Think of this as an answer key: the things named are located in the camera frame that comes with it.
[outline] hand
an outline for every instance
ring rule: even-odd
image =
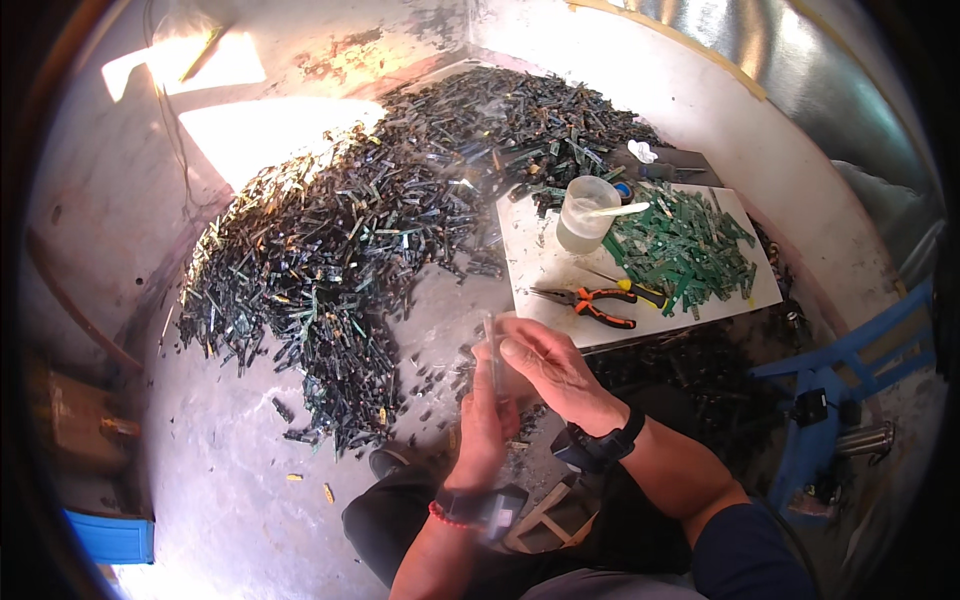
[[[498,321],[503,359],[537,388],[561,417],[595,438],[623,428],[630,408],[601,387],[570,337],[532,319]]]
[[[477,368],[473,374],[473,391],[460,405],[460,457],[447,476],[448,490],[482,492],[493,487],[496,473],[507,458],[506,440],[520,428],[520,418],[513,401],[497,406],[491,378],[489,352],[486,358],[476,353]]]

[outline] black device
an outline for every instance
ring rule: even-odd
[[[634,451],[634,440],[646,421],[643,411],[631,406],[623,429],[614,429],[602,438],[587,435],[576,423],[567,423],[566,429],[554,438],[550,451],[584,472],[602,473]]]
[[[807,427],[827,418],[827,390],[817,388],[803,392],[793,402],[790,417],[799,427]]]
[[[490,541],[503,538],[520,517],[530,494],[510,484],[486,493],[464,493],[440,488],[437,504],[444,516],[465,525],[479,525]]]

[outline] pile of circuit boards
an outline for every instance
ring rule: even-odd
[[[390,320],[408,315],[420,269],[503,276],[485,241],[491,200],[521,183],[545,211],[574,177],[608,175],[609,148],[660,144],[593,90],[509,70],[473,68],[382,104],[374,126],[331,132],[328,155],[253,178],[203,232],[180,291],[184,345],[237,376],[267,353],[269,327],[275,371],[302,373],[312,415],[285,437],[333,437],[338,454],[389,435],[404,401]]]

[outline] metal wall panel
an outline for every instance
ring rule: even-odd
[[[935,167],[860,62],[828,32],[786,0],[626,0],[625,8],[715,50],[766,88],[770,102],[844,165],[840,172],[907,286],[929,272],[931,231],[945,214]]]

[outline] screwdriver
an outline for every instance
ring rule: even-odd
[[[697,173],[705,173],[707,169],[675,167],[666,162],[651,162],[649,164],[641,164],[638,171],[640,176],[647,180],[672,181],[677,178],[678,174],[695,175]]]
[[[593,273],[598,277],[602,277],[607,281],[612,281],[616,283],[616,287],[620,288],[624,292],[630,292],[631,294],[636,294],[639,298],[646,300],[647,303],[654,306],[655,308],[663,308],[664,306],[666,306],[667,298],[665,295],[661,294],[660,292],[654,292],[653,290],[648,290],[643,286],[636,285],[626,277],[624,277],[623,279],[614,279],[609,275],[597,273],[596,271],[592,269],[588,269],[587,267],[584,267],[581,265],[577,265],[577,267],[589,273]]]

